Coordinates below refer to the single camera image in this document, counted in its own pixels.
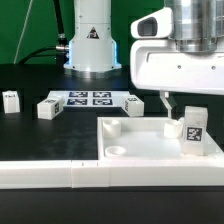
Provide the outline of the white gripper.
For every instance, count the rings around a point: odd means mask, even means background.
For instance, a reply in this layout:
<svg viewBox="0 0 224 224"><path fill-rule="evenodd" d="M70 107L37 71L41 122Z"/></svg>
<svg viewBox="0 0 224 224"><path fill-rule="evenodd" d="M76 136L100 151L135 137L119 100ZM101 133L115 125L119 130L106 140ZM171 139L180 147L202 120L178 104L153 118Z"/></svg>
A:
<svg viewBox="0 0 224 224"><path fill-rule="evenodd" d="M210 53L181 53L171 40L138 40L131 47L130 73L136 88L161 91L172 118L169 92L224 95L224 39Z"/></svg>

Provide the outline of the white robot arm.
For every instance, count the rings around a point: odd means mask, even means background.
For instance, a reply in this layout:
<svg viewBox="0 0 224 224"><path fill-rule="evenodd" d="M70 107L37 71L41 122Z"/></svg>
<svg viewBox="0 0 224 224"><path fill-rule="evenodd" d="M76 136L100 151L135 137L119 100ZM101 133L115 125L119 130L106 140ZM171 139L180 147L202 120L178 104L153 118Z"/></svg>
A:
<svg viewBox="0 0 224 224"><path fill-rule="evenodd" d="M105 77L119 69L111 37L111 0L74 0L70 74ZM164 0L164 7L131 24L130 75L135 87L224 95L224 0Z"/></svg>

